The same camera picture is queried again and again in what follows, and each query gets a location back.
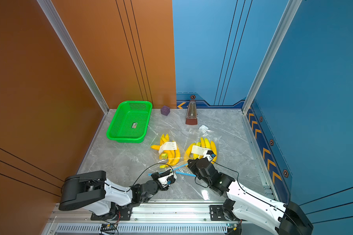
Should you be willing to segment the yellow banana bunch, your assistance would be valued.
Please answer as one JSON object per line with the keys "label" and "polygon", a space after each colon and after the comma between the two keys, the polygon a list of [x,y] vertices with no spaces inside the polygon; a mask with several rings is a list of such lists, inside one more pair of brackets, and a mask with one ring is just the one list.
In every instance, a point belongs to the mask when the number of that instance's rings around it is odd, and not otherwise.
{"label": "yellow banana bunch", "polygon": [[151,149],[158,152],[158,159],[161,165],[160,169],[175,166],[181,158],[180,149],[169,134],[162,134],[158,145],[151,145]]}
{"label": "yellow banana bunch", "polygon": [[187,150],[185,151],[183,160],[187,162],[191,159],[202,159],[205,150],[212,150],[216,157],[212,160],[212,162],[217,161],[217,147],[214,141],[210,141],[207,138],[200,138],[200,142],[192,143]]}

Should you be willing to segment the clear zip-top bag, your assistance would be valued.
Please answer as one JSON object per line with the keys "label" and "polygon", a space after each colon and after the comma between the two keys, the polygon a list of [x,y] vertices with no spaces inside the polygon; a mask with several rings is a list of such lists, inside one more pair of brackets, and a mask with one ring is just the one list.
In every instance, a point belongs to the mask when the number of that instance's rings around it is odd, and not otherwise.
{"label": "clear zip-top bag", "polygon": [[188,127],[182,130],[179,140],[184,153],[182,163],[177,167],[176,173],[183,176],[195,176],[188,168],[188,160],[196,160],[207,157],[208,151],[213,152],[213,157],[208,157],[209,161],[218,162],[219,140],[221,135],[217,131],[209,129],[206,125],[200,127]]}
{"label": "clear zip-top bag", "polygon": [[186,156],[188,131],[182,118],[175,114],[151,117],[147,137],[160,169],[171,166],[179,174],[189,173]]}

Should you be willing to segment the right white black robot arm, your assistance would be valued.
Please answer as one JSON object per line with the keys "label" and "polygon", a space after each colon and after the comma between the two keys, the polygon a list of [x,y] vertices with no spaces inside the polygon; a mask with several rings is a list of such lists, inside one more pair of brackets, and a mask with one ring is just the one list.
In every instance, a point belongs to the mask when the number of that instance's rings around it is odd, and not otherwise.
{"label": "right white black robot arm", "polygon": [[233,177],[219,172],[207,158],[188,160],[187,167],[226,199],[223,214],[227,219],[249,221],[273,235],[312,234],[313,225],[298,204],[272,200],[242,186]]}

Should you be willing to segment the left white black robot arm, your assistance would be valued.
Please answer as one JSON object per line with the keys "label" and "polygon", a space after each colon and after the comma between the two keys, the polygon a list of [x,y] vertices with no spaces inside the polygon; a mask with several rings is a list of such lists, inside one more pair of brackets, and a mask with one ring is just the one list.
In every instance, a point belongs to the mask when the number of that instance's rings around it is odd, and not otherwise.
{"label": "left white black robot arm", "polygon": [[144,184],[123,187],[111,182],[106,172],[99,170],[70,176],[61,191],[60,211],[85,209],[97,219],[114,219],[120,208],[138,207],[147,203],[159,191],[167,191],[176,181],[175,173],[155,172]]}

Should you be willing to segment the small white object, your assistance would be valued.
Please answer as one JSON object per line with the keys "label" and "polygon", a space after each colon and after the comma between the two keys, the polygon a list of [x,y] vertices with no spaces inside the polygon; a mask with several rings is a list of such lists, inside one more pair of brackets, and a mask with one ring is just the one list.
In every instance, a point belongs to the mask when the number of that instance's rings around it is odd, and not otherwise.
{"label": "small white object", "polygon": [[200,131],[208,131],[209,128],[208,128],[207,126],[205,126],[205,125],[201,125],[201,126],[199,127],[199,130],[200,130]]}

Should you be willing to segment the brown wooden metronome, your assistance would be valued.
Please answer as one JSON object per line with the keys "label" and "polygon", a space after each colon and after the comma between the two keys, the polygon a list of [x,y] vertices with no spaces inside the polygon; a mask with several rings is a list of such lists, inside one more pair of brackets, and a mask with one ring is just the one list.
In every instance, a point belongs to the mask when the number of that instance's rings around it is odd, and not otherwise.
{"label": "brown wooden metronome", "polygon": [[185,124],[187,125],[198,124],[197,106],[196,106],[196,101],[194,99],[190,100],[188,104]]}

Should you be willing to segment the green circuit board left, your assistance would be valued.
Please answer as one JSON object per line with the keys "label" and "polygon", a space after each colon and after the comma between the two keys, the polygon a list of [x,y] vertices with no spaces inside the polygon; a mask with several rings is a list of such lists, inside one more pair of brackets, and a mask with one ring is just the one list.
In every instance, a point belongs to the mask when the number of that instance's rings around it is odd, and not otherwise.
{"label": "green circuit board left", "polygon": [[118,232],[117,225],[108,223],[108,224],[102,224],[100,228],[101,233],[108,233],[108,234],[114,234],[115,232]]}

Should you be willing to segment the green circuit board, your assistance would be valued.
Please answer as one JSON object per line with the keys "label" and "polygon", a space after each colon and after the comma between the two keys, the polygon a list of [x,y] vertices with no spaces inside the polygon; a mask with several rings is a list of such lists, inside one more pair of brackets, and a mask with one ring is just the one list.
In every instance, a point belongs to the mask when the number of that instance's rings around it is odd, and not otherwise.
{"label": "green circuit board", "polygon": [[114,234],[115,232],[118,232],[117,225],[108,223],[108,224],[102,224],[100,228],[101,233],[108,233],[108,234]]}
{"label": "green circuit board", "polygon": [[232,228],[227,229],[226,235],[241,235],[242,234],[242,225],[240,223],[234,224]]}

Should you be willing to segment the small label in basket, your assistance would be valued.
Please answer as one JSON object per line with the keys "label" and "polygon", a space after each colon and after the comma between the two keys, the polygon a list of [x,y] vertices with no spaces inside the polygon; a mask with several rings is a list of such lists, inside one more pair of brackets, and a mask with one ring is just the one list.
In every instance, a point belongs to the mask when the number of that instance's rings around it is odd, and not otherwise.
{"label": "small label in basket", "polygon": [[133,128],[133,129],[135,129],[136,127],[137,127],[137,122],[134,122],[133,124],[132,124],[132,126],[131,126],[131,128]]}

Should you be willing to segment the green plastic basket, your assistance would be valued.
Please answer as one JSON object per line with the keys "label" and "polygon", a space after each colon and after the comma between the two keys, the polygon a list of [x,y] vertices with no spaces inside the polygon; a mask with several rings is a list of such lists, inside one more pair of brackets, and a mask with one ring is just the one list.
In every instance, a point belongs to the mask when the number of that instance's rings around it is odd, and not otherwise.
{"label": "green plastic basket", "polygon": [[149,101],[124,101],[118,106],[106,132],[109,140],[138,144],[144,141],[153,105]]}

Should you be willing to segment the green circuit board right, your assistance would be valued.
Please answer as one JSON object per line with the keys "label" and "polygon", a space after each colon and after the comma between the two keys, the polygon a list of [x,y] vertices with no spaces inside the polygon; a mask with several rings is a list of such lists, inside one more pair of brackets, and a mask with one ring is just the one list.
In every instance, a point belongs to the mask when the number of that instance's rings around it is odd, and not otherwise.
{"label": "green circuit board right", "polygon": [[227,229],[226,235],[241,235],[242,234],[242,225],[240,223],[234,224],[232,228]]}

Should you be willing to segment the purple cube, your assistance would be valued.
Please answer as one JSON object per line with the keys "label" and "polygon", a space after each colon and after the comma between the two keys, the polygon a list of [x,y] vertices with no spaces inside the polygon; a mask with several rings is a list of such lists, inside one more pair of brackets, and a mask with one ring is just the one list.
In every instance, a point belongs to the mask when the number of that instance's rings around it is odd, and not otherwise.
{"label": "purple cube", "polygon": [[168,106],[163,106],[160,110],[161,114],[164,115],[164,116],[168,116],[169,113],[170,113],[170,107]]}

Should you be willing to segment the aluminium rail base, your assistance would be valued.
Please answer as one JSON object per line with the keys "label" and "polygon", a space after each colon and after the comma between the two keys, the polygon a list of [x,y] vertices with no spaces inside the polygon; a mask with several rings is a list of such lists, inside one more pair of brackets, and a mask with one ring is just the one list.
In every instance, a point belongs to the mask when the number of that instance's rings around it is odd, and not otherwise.
{"label": "aluminium rail base", "polygon": [[[44,235],[225,235],[234,224],[242,225],[242,235],[267,235],[268,231],[243,221],[216,220],[213,209],[221,201],[153,200],[142,204],[113,220],[91,219],[84,209],[60,211],[55,208],[44,230]],[[118,232],[101,233],[102,224],[116,224]]]}

